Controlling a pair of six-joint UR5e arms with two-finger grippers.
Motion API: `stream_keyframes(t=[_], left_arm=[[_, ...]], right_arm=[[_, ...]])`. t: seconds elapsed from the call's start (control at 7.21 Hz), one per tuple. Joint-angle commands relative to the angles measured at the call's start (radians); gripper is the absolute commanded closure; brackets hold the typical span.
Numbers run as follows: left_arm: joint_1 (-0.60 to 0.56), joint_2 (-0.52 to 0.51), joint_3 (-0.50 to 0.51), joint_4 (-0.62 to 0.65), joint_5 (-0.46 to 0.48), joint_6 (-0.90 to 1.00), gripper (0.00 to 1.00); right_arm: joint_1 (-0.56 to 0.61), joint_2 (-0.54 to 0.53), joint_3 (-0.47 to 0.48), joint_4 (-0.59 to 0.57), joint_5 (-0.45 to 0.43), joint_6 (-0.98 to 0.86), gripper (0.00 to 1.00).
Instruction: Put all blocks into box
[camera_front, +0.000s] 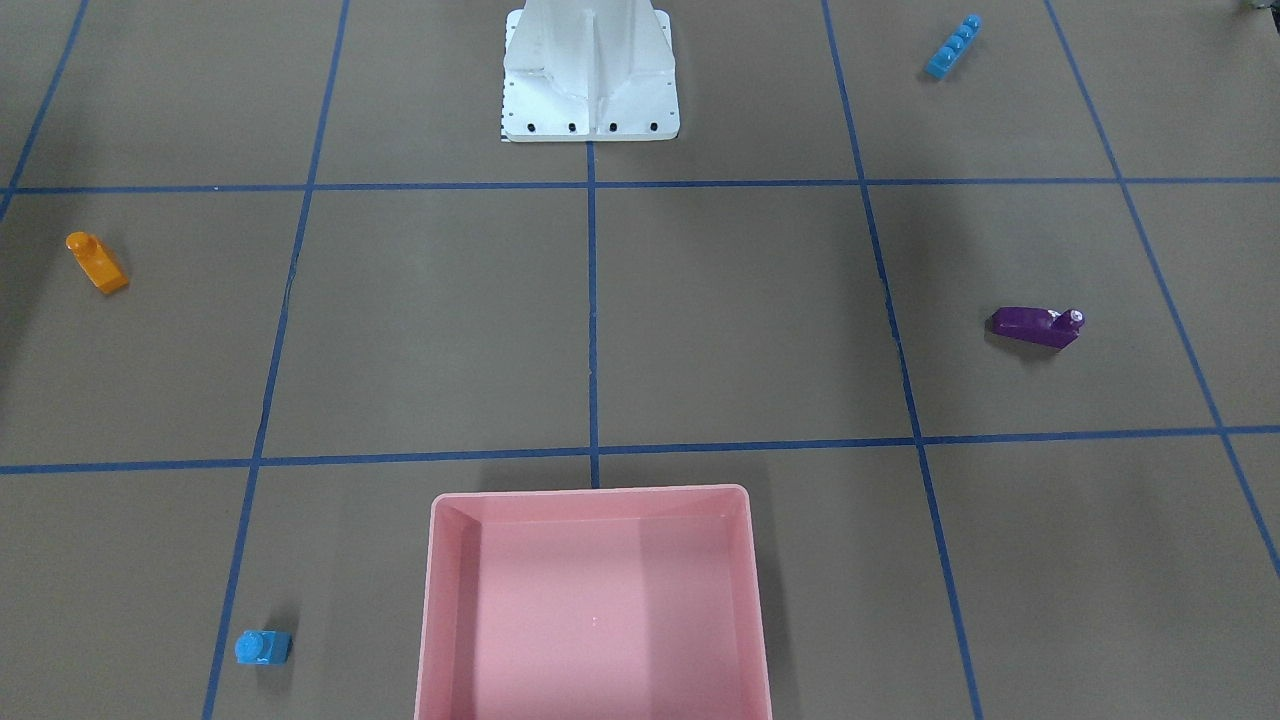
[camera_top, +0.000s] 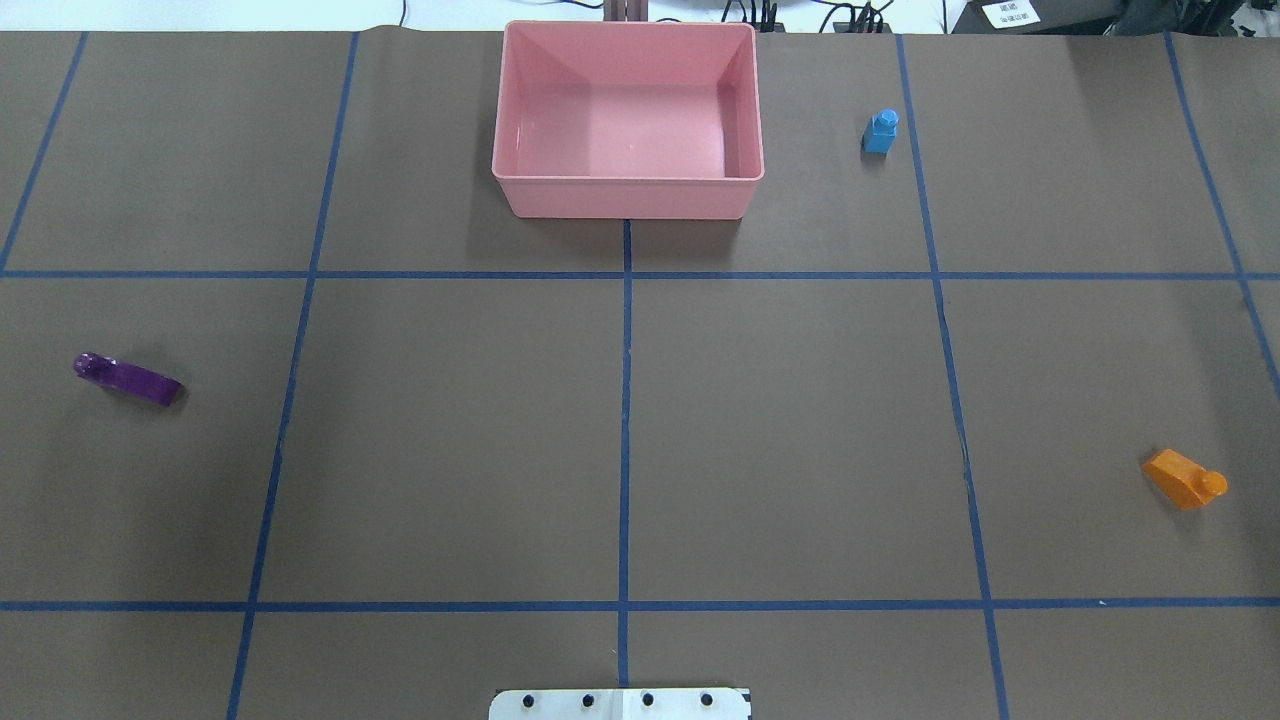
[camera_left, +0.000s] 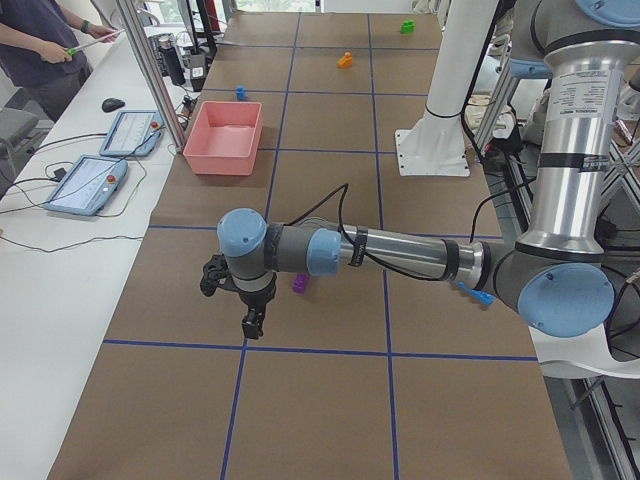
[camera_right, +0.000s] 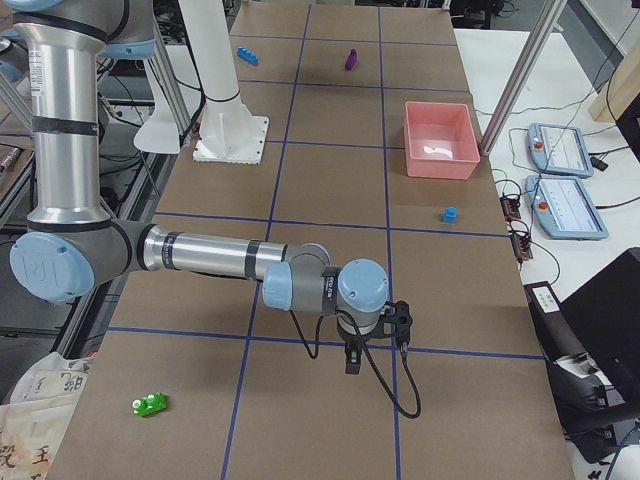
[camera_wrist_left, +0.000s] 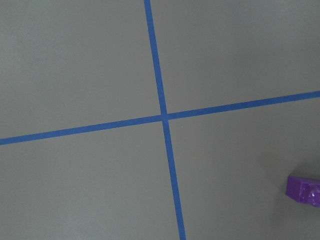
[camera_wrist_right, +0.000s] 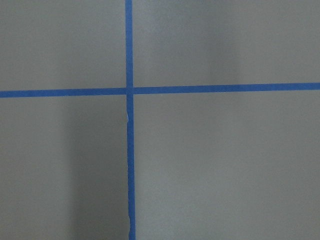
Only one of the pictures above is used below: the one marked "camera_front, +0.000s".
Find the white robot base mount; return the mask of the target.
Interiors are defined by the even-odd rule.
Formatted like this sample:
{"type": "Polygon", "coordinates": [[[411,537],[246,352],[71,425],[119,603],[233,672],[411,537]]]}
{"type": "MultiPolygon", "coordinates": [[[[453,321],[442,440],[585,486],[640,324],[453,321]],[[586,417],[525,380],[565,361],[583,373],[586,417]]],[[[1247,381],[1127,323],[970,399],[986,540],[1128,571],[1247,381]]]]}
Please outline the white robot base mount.
{"type": "Polygon", "coordinates": [[[649,1],[526,1],[504,23],[500,137],[512,143],[678,137],[669,14],[649,1]]]}

